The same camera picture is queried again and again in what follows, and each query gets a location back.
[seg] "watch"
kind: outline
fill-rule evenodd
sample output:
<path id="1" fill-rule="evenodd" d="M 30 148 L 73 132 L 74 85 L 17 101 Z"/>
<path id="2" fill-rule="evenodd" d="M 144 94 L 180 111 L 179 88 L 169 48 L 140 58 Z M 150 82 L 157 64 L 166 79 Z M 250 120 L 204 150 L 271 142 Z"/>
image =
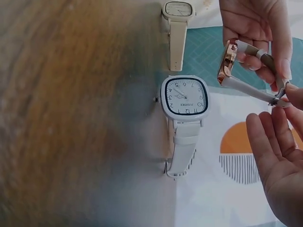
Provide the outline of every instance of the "watch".
<path id="1" fill-rule="evenodd" d="M 265 66 L 267 66 L 273 72 L 278 87 L 278 93 L 276 95 L 260 91 L 255 87 L 232 76 L 232 67 L 236 60 L 237 52 L 256 56 Z M 289 83 L 289 80 L 282 79 L 282 77 L 278 75 L 273 57 L 264 50 L 258 49 L 238 39 L 231 39 L 227 42 L 225 50 L 223 52 L 217 79 L 222 86 L 241 91 L 249 96 L 268 102 L 269 105 L 276 105 L 282 108 L 290 106 L 290 102 L 282 99 L 282 97 L 285 95 L 285 87 L 286 84 Z"/>
<path id="2" fill-rule="evenodd" d="M 209 112 L 207 85 L 194 75 L 169 76 L 156 101 L 161 103 L 168 120 L 173 121 L 174 152 L 166 174 L 174 178 L 184 176 L 195 154 L 203 119 Z"/>
<path id="3" fill-rule="evenodd" d="M 171 71 L 182 71 L 187 23 L 195 15 L 193 5 L 170 1 L 164 4 L 163 16 L 169 22 L 169 61 Z"/>

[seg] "fingernail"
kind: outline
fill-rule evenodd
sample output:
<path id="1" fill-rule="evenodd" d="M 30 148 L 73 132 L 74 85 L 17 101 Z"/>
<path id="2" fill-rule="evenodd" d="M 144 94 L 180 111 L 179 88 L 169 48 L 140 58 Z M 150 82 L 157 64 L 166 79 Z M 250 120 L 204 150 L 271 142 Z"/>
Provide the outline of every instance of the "fingernail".
<path id="1" fill-rule="evenodd" d="M 296 85 L 293 85 L 291 83 L 288 83 L 286 85 L 286 88 L 289 89 L 289 90 L 296 90 L 296 89 L 298 89 L 298 87 Z"/>
<path id="2" fill-rule="evenodd" d="M 283 59 L 281 61 L 282 75 L 286 79 L 292 79 L 292 72 L 290 71 L 290 61 L 288 59 Z"/>
<path id="3" fill-rule="evenodd" d="M 251 71 L 256 71 L 257 68 L 256 68 L 256 67 L 253 67 L 253 66 L 250 66 L 250 70 L 251 70 Z"/>

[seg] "finger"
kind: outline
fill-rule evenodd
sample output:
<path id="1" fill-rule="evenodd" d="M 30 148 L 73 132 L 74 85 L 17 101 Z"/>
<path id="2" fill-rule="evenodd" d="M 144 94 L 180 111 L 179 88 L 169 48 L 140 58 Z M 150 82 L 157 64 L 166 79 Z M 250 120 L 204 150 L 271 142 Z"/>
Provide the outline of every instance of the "finger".
<path id="1" fill-rule="evenodd" d="M 285 92 L 292 105 L 303 110 L 303 88 L 298 88 L 293 84 L 287 84 Z"/>
<path id="2" fill-rule="evenodd" d="M 245 53 L 239 52 L 239 53 L 237 53 L 237 55 L 236 55 L 236 59 L 237 59 L 237 61 L 240 62 L 240 63 L 244 63 L 244 62 L 245 62 L 245 58 L 246 58 L 246 54 L 245 54 Z"/>
<path id="3" fill-rule="evenodd" d="M 256 71 L 256 74 L 263 79 L 266 83 L 268 84 L 273 84 L 275 83 L 275 76 L 272 73 L 272 71 L 266 67 L 262 66 L 259 70 Z"/>
<path id="4" fill-rule="evenodd" d="M 255 47 L 257 47 L 258 49 L 262 49 L 262 50 L 268 52 L 268 42 L 267 41 L 257 41 L 257 40 L 254 40 L 253 41 L 253 45 Z"/>
<path id="5" fill-rule="evenodd" d="M 275 129 L 273 126 L 273 122 L 272 122 L 272 118 L 269 112 L 262 112 L 259 114 L 259 118 L 261 120 L 261 123 L 263 125 L 264 128 L 264 132 L 269 140 L 269 143 L 271 145 L 271 148 L 274 152 L 274 154 L 277 157 L 281 157 L 281 150 L 280 150 L 280 146 L 278 143 L 278 140 L 276 138 L 276 133 L 275 133 Z"/>
<path id="6" fill-rule="evenodd" d="M 303 111 L 291 106 L 285 109 L 285 114 L 293 128 L 298 133 L 300 139 L 303 141 Z"/>
<path id="7" fill-rule="evenodd" d="M 285 111 L 282 108 L 275 107 L 271 115 L 282 156 L 290 160 L 292 158 L 292 152 L 296 150 L 297 145 L 292 131 L 289 128 Z"/>
<path id="8" fill-rule="evenodd" d="M 290 61 L 293 53 L 293 40 L 286 1 L 276 1 L 268 16 L 272 31 L 272 54 L 277 71 L 286 79 L 291 79 Z"/>
<path id="9" fill-rule="evenodd" d="M 276 83 L 271 84 L 270 88 L 272 91 L 278 91 L 278 86 L 276 85 Z"/>
<path id="10" fill-rule="evenodd" d="M 238 38 L 238 33 L 232 31 L 226 26 L 223 26 L 223 44 L 226 45 L 227 41 L 233 38 Z"/>
<path id="11" fill-rule="evenodd" d="M 256 71 L 261 68 L 262 62 L 255 56 L 247 55 L 242 66 L 251 71 Z"/>
<path id="12" fill-rule="evenodd" d="M 242 42 L 245 42 L 247 44 L 253 45 L 253 40 L 251 38 L 239 35 L 239 40 L 241 40 Z"/>
<path id="13" fill-rule="evenodd" d="M 247 135 L 262 182 L 266 181 L 272 167 L 279 162 L 265 134 L 262 122 L 256 114 L 246 118 Z"/>

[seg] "wooden table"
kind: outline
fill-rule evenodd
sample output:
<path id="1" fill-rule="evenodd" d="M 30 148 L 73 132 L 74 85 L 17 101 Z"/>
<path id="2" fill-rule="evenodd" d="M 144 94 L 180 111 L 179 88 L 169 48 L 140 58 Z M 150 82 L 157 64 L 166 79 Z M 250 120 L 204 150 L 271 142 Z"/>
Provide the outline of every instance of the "wooden table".
<path id="1" fill-rule="evenodd" d="M 171 227 L 156 0 L 0 0 L 0 226 Z"/>

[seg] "square watch face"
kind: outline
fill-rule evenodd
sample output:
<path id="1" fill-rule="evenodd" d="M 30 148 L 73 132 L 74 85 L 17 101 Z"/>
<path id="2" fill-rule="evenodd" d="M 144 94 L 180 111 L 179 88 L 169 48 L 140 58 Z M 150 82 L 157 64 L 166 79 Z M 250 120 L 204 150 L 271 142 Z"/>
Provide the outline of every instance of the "square watch face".
<path id="1" fill-rule="evenodd" d="M 190 4 L 178 1 L 167 3 L 165 10 L 167 14 L 179 17 L 188 17 L 193 13 L 193 9 Z"/>
<path id="2" fill-rule="evenodd" d="M 203 83 L 195 78 L 171 79 L 165 86 L 168 109 L 177 115 L 198 115 L 208 108 L 208 96 Z"/>

